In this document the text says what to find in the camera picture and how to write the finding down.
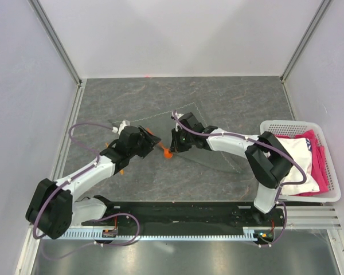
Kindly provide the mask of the orange plastic knife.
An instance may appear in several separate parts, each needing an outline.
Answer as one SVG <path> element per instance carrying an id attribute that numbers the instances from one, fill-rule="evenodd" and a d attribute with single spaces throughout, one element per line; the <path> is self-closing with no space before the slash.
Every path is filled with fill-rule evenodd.
<path id="1" fill-rule="evenodd" d="M 118 140 L 114 140 L 105 150 L 103 155 L 111 160 L 114 164 L 114 175 L 123 169 L 124 155 L 116 149 Z"/>

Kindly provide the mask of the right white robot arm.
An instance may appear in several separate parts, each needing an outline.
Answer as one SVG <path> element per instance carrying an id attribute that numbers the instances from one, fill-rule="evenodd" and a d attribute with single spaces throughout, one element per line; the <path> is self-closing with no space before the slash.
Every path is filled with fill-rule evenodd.
<path id="1" fill-rule="evenodd" d="M 251 211 L 252 221 L 260 226 L 269 222 L 279 186 L 293 166 L 292 157 L 279 140 L 270 132 L 245 136 L 211 125 L 204 127 L 191 112 L 180 114 L 174 110 L 171 118 L 176 122 L 171 130 L 171 152 L 181 153 L 196 147 L 226 152 L 248 161 L 259 183 L 253 202 L 255 208 Z"/>

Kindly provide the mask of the orange plastic spoon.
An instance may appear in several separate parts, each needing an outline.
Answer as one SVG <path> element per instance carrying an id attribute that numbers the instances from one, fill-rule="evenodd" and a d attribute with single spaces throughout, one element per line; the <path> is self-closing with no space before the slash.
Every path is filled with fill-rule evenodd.
<path id="1" fill-rule="evenodd" d="M 164 146 L 161 141 L 158 143 L 158 146 L 163 150 L 163 156 L 166 159 L 171 159 L 173 157 L 173 153 L 169 150 L 169 148 Z"/>

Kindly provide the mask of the grey cloth napkin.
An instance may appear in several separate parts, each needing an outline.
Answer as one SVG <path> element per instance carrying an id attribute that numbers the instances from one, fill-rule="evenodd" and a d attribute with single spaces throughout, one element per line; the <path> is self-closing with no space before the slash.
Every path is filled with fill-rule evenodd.
<path id="1" fill-rule="evenodd" d="M 230 174 L 240 174 L 243 169 L 227 153 L 214 151 L 208 145 L 208 137 L 202 134 L 212 133 L 216 127 L 209 123 L 208 118 L 195 103 L 187 103 L 179 107 L 173 106 L 166 111 L 152 111 L 127 118 L 131 125 L 141 125 L 154 136 L 161 139 L 164 146 L 171 146 L 171 130 L 185 130 L 196 141 L 196 146 L 182 153 L 173 153 L 170 160 L 183 158 L 207 168 Z"/>

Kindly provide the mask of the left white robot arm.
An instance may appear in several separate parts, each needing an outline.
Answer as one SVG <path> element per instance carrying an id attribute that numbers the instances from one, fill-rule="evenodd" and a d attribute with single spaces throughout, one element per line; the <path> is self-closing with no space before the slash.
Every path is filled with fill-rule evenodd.
<path id="1" fill-rule="evenodd" d="M 25 218 L 33 224 L 33 237 L 61 237 L 72 225 L 98 221 L 109 225 L 114 211 L 99 198 L 80 201 L 90 188 L 129 165 L 134 156 L 146 157 L 161 139 L 145 128 L 124 126 L 118 139 L 96 153 L 88 165 L 57 180 L 43 179 L 37 185 Z"/>

